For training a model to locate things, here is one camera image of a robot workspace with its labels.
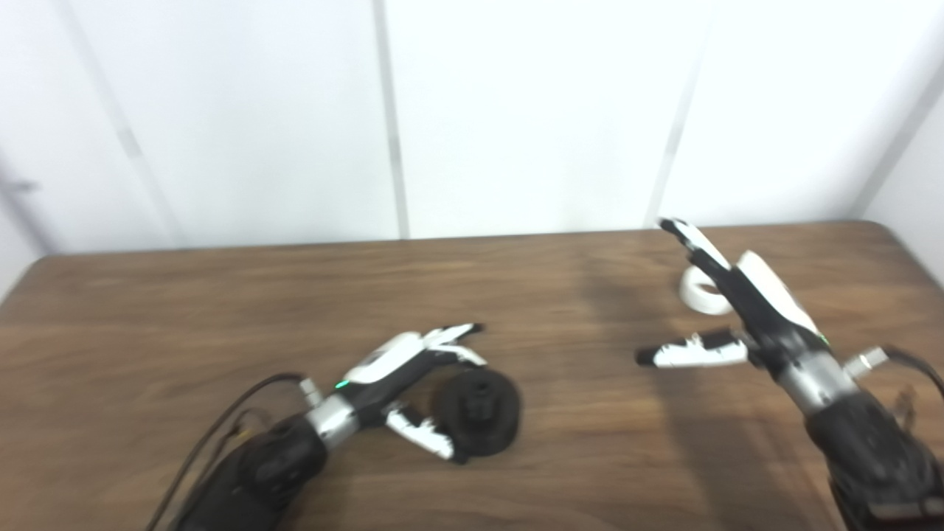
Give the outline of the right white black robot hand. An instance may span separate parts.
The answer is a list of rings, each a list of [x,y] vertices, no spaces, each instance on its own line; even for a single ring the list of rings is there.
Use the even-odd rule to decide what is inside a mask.
[[[747,251],[730,263],[697,226],[662,218],[659,226],[687,249],[743,323],[742,330],[695,333],[635,353],[641,367],[722,367],[744,362],[764,369],[803,416],[863,392],[833,356],[830,345],[768,263]]]

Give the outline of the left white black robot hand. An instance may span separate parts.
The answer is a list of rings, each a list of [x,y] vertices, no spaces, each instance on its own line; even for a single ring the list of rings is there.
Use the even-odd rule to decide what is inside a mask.
[[[436,457],[465,464],[468,454],[458,449],[453,437],[399,397],[439,367],[486,367],[484,358],[461,344],[463,337],[483,328],[470,322],[427,333],[408,330],[368,354],[307,413],[324,447],[334,451],[359,431],[386,426]]]

